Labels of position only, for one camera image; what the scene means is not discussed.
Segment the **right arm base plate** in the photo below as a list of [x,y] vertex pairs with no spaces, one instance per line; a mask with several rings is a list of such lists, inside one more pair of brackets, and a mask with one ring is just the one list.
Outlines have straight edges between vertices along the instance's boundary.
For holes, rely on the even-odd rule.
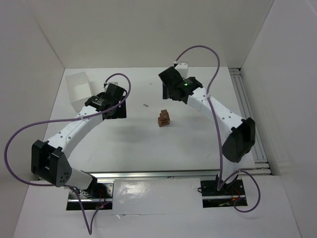
[[215,180],[203,180],[198,188],[203,197],[213,198],[232,198],[244,197],[245,190],[241,179],[236,180],[233,184],[225,184],[220,191],[217,190],[217,182]]

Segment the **small brown wood cube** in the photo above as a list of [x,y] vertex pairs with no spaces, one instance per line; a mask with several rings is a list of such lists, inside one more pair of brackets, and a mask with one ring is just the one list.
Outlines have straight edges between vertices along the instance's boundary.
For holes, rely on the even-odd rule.
[[165,117],[165,116],[168,115],[168,111],[167,110],[161,110],[160,114]]

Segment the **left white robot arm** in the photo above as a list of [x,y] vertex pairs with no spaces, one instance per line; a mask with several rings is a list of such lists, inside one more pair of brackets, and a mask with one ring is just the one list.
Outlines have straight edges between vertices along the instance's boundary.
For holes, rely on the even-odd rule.
[[56,187],[74,187],[88,198],[104,195],[107,188],[87,172],[72,168],[68,158],[79,142],[106,119],[126,117],[123,101],[127,91],[113,83],[106,91],[90,97],[76,116],[60,132],[32,145],[31,172]]

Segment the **white perforated plastic box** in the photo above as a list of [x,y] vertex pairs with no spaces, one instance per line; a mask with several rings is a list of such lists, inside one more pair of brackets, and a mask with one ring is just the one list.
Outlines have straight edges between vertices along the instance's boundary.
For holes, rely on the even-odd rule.
[[85,72],[66,76],[69,101],[76,112],[80,112],[85,102],[92,97],[93,91]]

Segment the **notched brown wood block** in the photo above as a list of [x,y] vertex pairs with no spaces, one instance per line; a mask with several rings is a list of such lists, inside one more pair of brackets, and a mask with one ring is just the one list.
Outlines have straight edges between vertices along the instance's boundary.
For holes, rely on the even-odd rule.
[[160,114],[159,119],[160,121],[169,121],[170,117],[169,117],[169,114]]

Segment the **U-shaped brown wood block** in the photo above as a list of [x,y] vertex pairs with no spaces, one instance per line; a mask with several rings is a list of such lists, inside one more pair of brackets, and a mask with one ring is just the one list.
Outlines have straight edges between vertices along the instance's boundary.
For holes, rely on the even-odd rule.
[[158,118],[158,125],[160,124],[170,124],[170,120],[169,121],[160,121],[160,119]]

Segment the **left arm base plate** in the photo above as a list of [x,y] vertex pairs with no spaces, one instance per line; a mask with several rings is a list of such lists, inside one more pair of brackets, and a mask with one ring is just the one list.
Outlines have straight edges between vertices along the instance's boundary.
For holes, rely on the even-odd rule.
[[112,199],[113,183],[92,181],[87,189],[74,188],[80,199],[103,200]]

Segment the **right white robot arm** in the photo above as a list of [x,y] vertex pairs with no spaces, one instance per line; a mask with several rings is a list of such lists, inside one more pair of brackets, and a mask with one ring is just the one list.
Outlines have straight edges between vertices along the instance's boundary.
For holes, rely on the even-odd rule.
[[218,189],[230,187],[237,180],[247,154],[255,144],[255,121],[233,113],[212,97],[195,77],[188,76],[186,63],[175,64],[159,75],[163,98],[181,101],[215,123],[221,140],[222,162],[216,177]]

